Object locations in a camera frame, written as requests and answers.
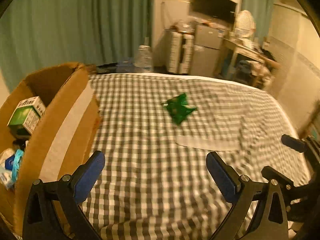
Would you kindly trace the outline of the grey mini fridge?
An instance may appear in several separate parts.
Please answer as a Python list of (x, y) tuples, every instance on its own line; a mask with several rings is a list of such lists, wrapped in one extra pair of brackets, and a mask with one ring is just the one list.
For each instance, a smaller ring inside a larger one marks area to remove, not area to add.
[(198, 24), (195, 28), (190, 75), (213, 77), (222, 37), (218, 29)]

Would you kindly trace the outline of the cardboard box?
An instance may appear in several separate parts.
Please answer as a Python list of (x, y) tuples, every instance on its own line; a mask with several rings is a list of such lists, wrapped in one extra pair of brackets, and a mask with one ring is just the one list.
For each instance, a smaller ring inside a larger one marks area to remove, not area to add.
[(1, 186), (1, 216), (22, 236), (23, 217), (33, 181), (59, 180), (86, 162), (99, 127), (98, 103), (88, 66), (71, 62), (29, 74), (1, 107), (1, 151), (13, 147), (7, 126), (18, 103), (39, 96), (46, 110), (25, 148), (14, 189)]

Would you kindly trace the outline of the green white carton box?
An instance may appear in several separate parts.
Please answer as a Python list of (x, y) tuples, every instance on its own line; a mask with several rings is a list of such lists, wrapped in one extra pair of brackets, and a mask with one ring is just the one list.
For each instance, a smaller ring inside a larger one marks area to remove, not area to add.
[(12, 113), (7, 126), (17, 138), (30, 137), (46, 107), (39, 96), (21, 100)]

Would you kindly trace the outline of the green snack wrapper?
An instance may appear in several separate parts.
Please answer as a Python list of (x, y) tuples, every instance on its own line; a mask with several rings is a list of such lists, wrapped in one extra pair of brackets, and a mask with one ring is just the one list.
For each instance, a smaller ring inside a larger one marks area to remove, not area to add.
[(173, 123), (176, 125), (180, 125), (191, 113), (197, 110), (197, 107), (188, 105), (185, 93), (168, 99), (162, 103), (162, 106), (168, 111)]

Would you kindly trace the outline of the oval white mirror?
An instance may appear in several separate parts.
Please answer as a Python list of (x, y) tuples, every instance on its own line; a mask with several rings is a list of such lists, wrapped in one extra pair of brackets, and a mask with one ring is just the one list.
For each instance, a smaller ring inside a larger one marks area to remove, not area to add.
[(239, 38), (251, 38), (255, 32), (255, 21), (248, 10), (237, 14), (234, 24), (235, 35)]

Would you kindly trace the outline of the green curtain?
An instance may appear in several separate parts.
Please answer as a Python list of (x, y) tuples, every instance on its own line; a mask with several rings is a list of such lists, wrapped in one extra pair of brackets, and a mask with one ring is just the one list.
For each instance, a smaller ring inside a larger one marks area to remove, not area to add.
[(133, 57), (152, 36), (153, 0), (13, 0), (1, 17), (1, 72), (9, 91), (65, 62)]
[(274, 0), (241, 0), (241, 9), (248, 10), (255, 21), (255, 37), (260, 45), (268, 36)]

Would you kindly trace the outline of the black wall television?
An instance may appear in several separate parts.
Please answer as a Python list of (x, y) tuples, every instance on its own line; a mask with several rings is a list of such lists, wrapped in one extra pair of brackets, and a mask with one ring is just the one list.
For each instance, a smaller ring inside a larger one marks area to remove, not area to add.
[(229, 24), (235, 21), (236, 3), (231, 0), (193, 0), (192, 9), (213, 18), (218, 18)]

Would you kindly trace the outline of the checkered bed sheet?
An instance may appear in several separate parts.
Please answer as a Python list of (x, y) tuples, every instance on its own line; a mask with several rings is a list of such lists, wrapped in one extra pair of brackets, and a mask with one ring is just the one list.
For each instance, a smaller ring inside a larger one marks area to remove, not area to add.
[[(253, 181), (265, 166), (296, 186), (310, 180), (303, 155), (280, 140), (295, 129), (263, 90), (157, 74), (89, 80), (101, 116), (92, 148), (106, 163), (82, 209), (102, 239), (208, 239), (230, 208), (206, 168), (210, 151)], [(176, 125), (162, 103), (182, 93), (197, 110)]]

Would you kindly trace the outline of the white suitcase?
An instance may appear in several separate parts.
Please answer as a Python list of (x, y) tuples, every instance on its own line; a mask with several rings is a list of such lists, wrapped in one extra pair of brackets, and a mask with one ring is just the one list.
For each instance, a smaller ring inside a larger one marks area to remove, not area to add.
[(165, 34), (167, 71), (173, 74), (189, 74), (191, 67), (194, 36), (167, 30)]

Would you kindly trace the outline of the large clear water bottle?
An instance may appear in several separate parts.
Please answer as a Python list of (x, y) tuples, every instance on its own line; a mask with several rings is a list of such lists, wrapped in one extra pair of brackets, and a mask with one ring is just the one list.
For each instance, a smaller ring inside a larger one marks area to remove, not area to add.
[(151, 48), (146, 45), (140, 45), (135, 54), (133, 64), (137, 73), (153, 72), (153, 58)]

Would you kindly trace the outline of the white dressing table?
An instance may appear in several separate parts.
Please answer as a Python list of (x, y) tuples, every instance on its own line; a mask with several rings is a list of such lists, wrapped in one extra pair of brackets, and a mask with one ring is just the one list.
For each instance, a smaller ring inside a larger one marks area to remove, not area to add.
[(260, 48), (248, 48), (224, 38), (213, 72), (214, 77), (268, 90), (280, 64)]

